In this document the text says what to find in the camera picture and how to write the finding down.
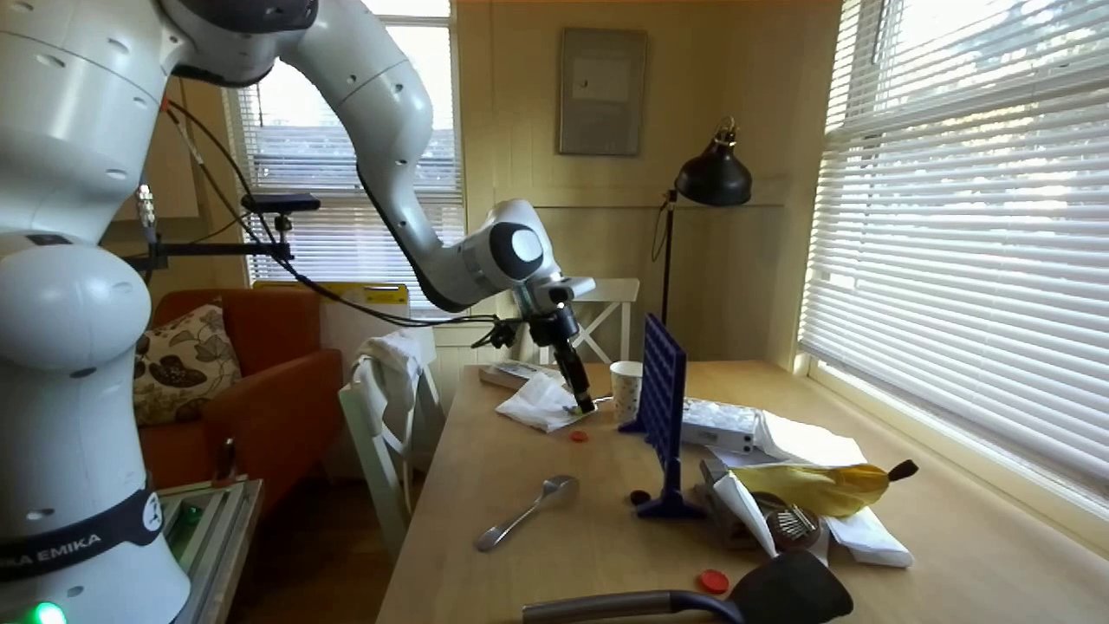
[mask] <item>lamp shade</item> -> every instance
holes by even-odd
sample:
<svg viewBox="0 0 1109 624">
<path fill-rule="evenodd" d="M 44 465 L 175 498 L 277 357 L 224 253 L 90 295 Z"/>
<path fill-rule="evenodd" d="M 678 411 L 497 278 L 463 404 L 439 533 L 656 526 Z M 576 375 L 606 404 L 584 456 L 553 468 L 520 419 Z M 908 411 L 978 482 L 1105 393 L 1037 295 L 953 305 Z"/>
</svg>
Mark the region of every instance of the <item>lamp shade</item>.
<svg viewBox="0 0 1109 624">
<path fill-rule="evenodd" d="M 716 131 L 678 174 L 678 194 L 698 206 L 739 207 L 753 197 L 753 174 L 733 159 L 733 131 Z"/>
</svg>

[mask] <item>black desk lamp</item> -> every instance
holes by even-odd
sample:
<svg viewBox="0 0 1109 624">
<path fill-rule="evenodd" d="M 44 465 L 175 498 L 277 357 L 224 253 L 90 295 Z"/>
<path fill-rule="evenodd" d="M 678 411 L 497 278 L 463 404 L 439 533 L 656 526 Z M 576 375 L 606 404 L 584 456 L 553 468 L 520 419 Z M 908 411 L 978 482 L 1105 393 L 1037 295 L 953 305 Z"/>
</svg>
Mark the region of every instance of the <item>black desk lamp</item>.
<svg viewBox="0 0 1109 624">
<path fill-rule="evenodd" d="M 670 320 L 670 253 L 673 253 L 673 206 L 688 197 L 710 207 L 742 207 L 753 197 L 753 174 L 733 156 L 733 122 L 716 127 L 706 149 L 681 164 L 664 194 L 664 265 L 661 265 L 661 326 Z"/>
</svg>

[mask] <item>cable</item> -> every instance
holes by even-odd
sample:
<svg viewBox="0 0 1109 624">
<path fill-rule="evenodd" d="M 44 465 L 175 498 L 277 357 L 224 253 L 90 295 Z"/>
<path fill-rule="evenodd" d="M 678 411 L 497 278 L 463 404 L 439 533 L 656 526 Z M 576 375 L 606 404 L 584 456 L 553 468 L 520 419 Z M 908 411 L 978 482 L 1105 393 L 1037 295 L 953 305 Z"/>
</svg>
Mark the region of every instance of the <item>cable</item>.
<svg viewBox="0 0 1109 624">
<path fill-rule="evenodd" d="M 223 139 L 194 115 L 194 112 L 186 112 L 184 104 L 175 104 L 175 102 L 163 102 L 163 112 L 167 112 L 167 117 L 181 127 L 181 117 L 175 115 L 184 115 L 194 127 L 202 127 L 202 134 L 214 145 L 214 152 L 233 167 L 233 174 L 234 174 L 234 179 L 239 179 L 239 189 L 244 189 L 244 194 L 246 197 L 254 197 L 254 192 L 249 192 L 249 179 L 246 179 L 246 174 L 244 174 L 244 167 L 234 164 L 234 156 L 223 145 Z M 214 179 L 214 174 L 207 169 L 207 164 L 203 164 L 203 156 L 199 152 L 199 145 L 194 145 L 194 139 L 184 131 L 184 142 L 186 142 L 186 149 L 190 149 L 190 159 L 202 167 L 202 178 L 207 179 L 207 189 L 214 192 L 214 197 L 224 206 L 224 213 L 233 216 L 233 221 L 254 240 L 254 244 L 259 244 L 259 236 L 254 233 L 254 224 L 234 213 L 234 203 L 229 203 L 229 194 L 219 189 L 219 179 Z M 308 273 L 300 273 L 292 260 L 274 260 L 283 273 L 292 273 L 298 283 L 304 283 L 308 293 L 316 293 L 316 295 L 321 295 L 326 301 L 335 301 L 335 305 L 346 305 L 346 310 L 357 310 L 357 312 L 364 312 L 364 315 L 375 315 L 375 320 L 380 320 L 380 323 L 388 323 L 388 326 L 463 326 L 463 323 L 500 323 L 497 315 L 446 315 L 446 320 L 413 320 L 413 315 L 391 315 L 391 312 L 380 312 L 380 310 L 371 310 L 371 305 L 360 305 L 360 301 L 350 301 L 350 298 L 344 298 L 344 295 L 335 295 L 335 293 L 329 293 L 326 283 L 318 283 L 318 282 L 313 282 Z"/>
</svg>

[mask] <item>table surface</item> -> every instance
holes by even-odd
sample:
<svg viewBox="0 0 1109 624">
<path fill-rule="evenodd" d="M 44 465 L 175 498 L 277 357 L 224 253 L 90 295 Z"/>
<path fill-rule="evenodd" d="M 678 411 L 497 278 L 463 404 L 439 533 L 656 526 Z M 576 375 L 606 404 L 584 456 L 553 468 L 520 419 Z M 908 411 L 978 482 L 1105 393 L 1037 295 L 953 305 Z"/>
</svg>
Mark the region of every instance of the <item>table surface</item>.
<svg viewBox="0 0 1109 624">
<path fill-rule="evenodd" d="M 589 377 L 597 396 L 611 390 L 606 375 Z M 733 583 L 766 563 L 705 520 L 639 520 L 627 491 L 659 491 L 661 468 L 641 437 L 617 435 L 611 414 L 576 426 L 584 435 L 576 443 L 497 416 L 506 396 L 463 371 L 376 624 L 520 622 L 524 606 L 543 601 L 692 588 L 705 570 Z M 857 601 L 841 622 L 1105 622 L 1105 557 L 961 479 L 941 459 L 897 443 L 821 390 L 768 364 L 698 361 L 687 396 L 827 426 L 857 437 L 867 460 L 884 468 L 919 460 L 921 471 L 874 505 L 916 564 L 874 570 L 836 553 L 833 573 Z M 543 510 L 492 556 L 470 548 L 482 526 L 524 510 L 553 471 L 577 479 L 576 498 Z M 698 460 L 681 460 L 681 471 L 687 490 L 701 482 Z"/>
</svg>

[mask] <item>white cup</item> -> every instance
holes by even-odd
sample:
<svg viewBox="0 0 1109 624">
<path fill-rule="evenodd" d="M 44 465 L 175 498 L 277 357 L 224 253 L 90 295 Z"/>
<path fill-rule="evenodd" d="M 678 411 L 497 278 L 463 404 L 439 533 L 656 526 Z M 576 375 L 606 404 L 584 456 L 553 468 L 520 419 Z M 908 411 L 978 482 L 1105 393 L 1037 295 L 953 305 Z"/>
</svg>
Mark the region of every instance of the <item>white cup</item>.
<svg viewBox="0 0 1109 624">
<path fill-rule="evenodd" d="M 634 419 L 644 364 L 641 361 L 613 361 L 611 375 L 613 375 L 613 416 L 617 416 L 617 424 Z"/>
</svg>

